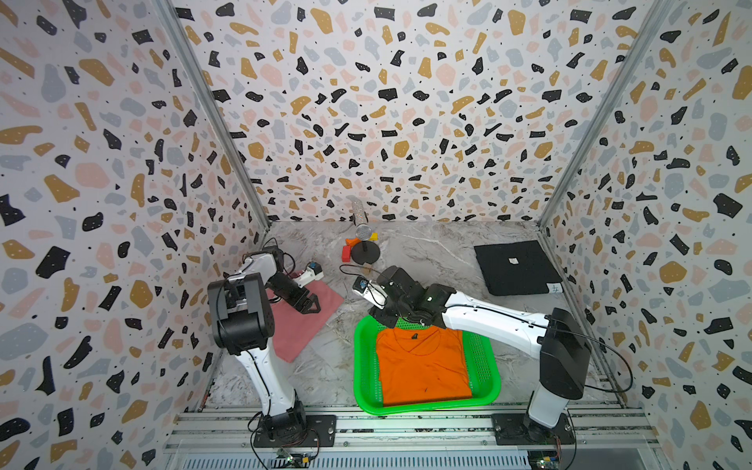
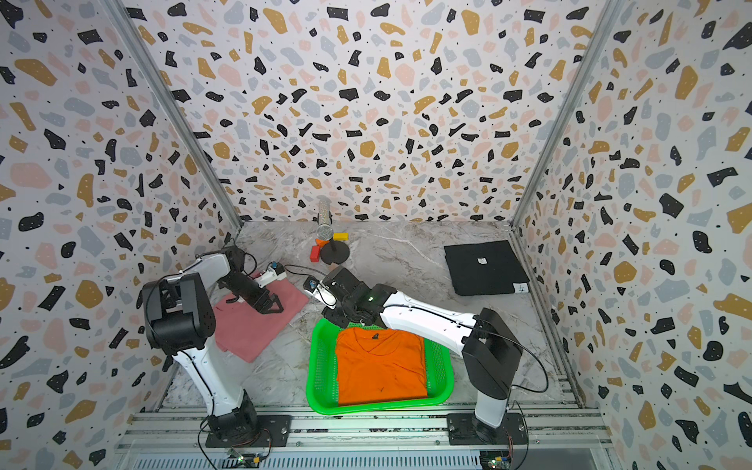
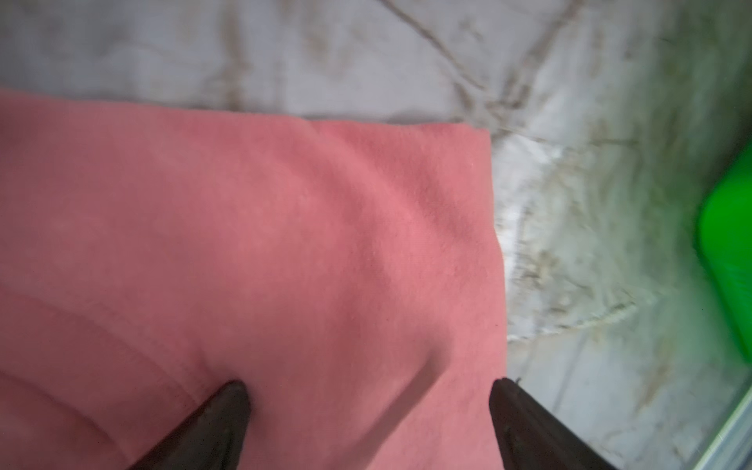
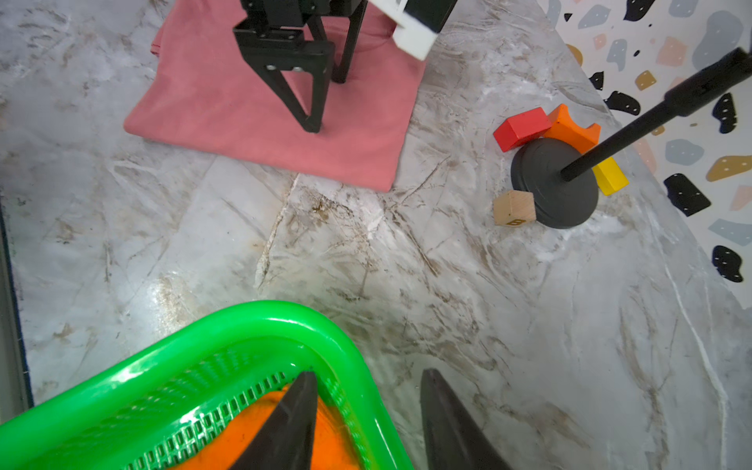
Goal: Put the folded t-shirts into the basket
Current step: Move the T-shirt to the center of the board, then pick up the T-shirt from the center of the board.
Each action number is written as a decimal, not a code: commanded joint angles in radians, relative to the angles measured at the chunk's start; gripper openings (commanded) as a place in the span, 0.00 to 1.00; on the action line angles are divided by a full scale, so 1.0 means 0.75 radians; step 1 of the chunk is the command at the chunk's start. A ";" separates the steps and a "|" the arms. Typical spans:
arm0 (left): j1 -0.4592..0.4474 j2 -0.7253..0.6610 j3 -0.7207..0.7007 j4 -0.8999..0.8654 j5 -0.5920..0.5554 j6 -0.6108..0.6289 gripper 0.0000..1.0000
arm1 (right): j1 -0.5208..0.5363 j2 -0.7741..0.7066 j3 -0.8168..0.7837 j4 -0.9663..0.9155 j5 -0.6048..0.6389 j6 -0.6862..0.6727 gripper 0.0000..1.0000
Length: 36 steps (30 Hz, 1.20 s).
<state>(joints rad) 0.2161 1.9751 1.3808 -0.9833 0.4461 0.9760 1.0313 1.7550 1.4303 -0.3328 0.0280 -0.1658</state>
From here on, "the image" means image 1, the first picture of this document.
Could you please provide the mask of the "green plastic basket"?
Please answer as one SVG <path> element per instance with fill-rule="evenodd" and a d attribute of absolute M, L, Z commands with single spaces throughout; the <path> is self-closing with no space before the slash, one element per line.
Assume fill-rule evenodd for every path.
<path fill-rule="evenodd" d="M 354 333 L 354 397 L 369 414 L 483 407 L 501 391 L 488 339 L 399 320 L 394 329 L 372 317 Z"/>

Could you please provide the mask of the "orange t-shirt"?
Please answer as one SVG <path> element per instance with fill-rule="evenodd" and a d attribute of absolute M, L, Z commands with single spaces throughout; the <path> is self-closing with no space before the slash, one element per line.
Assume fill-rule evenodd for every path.
<path fill-rule="evenodd" d="M 386 407 L 472 397 L 460 331 L 386 329 L 376 354 Z"/>

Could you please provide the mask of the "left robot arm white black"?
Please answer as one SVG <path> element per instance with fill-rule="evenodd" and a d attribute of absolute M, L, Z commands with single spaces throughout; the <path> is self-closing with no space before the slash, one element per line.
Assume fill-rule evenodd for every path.
<path fill-rule="evenodd" d="M 307 417 L 294 387 L 279 371 L 268 291 L 294 311 L 314 315 L 321 306 L 307 286 L 321 278 L 317 262 L 310 262 L 300 276 L 290 277 L 284 269 L 284 253 L 264 249 L 246 256 L 237 273 L 208 288 L 213 340 L 235 356 L 251 378 L 262 405 L 258 430 L 272 442 L 300 440 L 307 432 Z"/>

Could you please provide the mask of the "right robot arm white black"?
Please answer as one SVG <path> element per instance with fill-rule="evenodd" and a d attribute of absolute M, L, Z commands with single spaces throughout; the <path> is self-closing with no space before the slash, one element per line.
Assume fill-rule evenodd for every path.
<path fill-rule="evenodd" d="M 371 303 L 371 316 L 388 328 L 403 319 L 423 327 L 469 332 L 538 360 L 540 381 L 528 404 L 527 418 L 542 428 L 554 428 L 567 405 L 584 395 L 593 348 L 565 309 L 548 315 L 524 313 L 480 301 L 450 286 L 434 283 L 425 288 L 397 266 L 387 268 L 374 281 L 360 276 L 352 289 Z"/>

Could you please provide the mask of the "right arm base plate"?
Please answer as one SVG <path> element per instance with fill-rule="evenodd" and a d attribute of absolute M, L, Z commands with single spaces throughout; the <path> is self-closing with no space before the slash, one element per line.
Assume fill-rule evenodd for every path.
<path fill-rule="evenodd" d="M 567 414 L 561 413 L 553 428 L 532 421 L 526 413 L 495 413 L 491 415 L 495 442 L 498 446 L 573 445 L 574 427 Z"/>

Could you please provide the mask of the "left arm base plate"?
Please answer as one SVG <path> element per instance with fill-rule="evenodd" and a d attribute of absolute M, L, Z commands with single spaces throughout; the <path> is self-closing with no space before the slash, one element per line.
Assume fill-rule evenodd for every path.
<path fill-rule="evenodd" d="M 262 417 L 252 443 L 255 448 L 332 448 L 337 432 L 337 416 L 315 414 L 299 416 L 276 415 Z"/>

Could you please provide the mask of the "pink t-shirt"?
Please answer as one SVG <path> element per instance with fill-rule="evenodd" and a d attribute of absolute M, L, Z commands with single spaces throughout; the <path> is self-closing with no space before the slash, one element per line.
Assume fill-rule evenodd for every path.
<path fill-rule="evenodd" d="M 317 295 L 320 313 L 303 315 L 284 301 L 272 305 L 275 320 L 272 343 L 276 356 L 284 362 L 294 362 L 344 302 L 343 297 L 323 281 L 313 281 L 307 289 Z"/>

